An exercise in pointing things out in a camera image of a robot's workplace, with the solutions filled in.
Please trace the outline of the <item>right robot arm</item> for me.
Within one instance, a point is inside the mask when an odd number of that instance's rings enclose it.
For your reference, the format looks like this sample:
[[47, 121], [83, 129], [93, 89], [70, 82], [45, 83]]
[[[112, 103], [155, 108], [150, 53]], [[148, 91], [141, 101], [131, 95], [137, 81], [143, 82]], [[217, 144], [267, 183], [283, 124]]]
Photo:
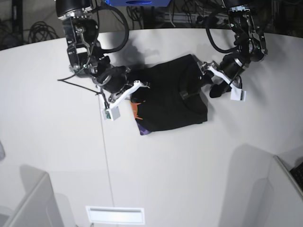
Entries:
[[[123, 13], [105, 2], [90, 0], [57, 0], [57, 17], [62, 21], [67, 42], [69, 69], [74, 77], [90, 78], [97, 86], [100, 112], [105, 120], [120, 117], [118, 105], [141, 87], [149, 83], [130, 80], [127, 66], [113, 66], [108, 54], [122, 50], [129, 39], [130, 29]], [[125, 35], [122, 43], [112, 49], [102, 49], [98, 41], [100, 21], [92, 14], [102, 10], [115, 12], [122, 21]]]

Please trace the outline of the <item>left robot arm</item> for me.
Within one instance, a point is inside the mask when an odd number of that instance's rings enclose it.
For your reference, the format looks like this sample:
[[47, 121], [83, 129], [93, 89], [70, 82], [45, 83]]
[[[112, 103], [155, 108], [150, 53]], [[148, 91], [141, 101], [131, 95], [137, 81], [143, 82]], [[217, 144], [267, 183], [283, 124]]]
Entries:
[[[221, 63], [201, 62], [199, 68], [202, 74], [220, 78], [219, 84], [210, 88], [211, 98], [221, 97], [230, 92], [231, 100], [245, 101], [246, 91], [243, 90], [241, 74], [251, 62], [262, 61], [267, 55], [264, 27], [255, 26], [249, 0], [224, 0], [223, 6], [212, 12], [205, 23], [205, 30], [211, 46], [225, 54]], [[211, 35], [210, 27], [213, 19], [221, 13], [226, 13], [229, 26], [234, 32], [234, 47], [224, 50], [219, 48]]]

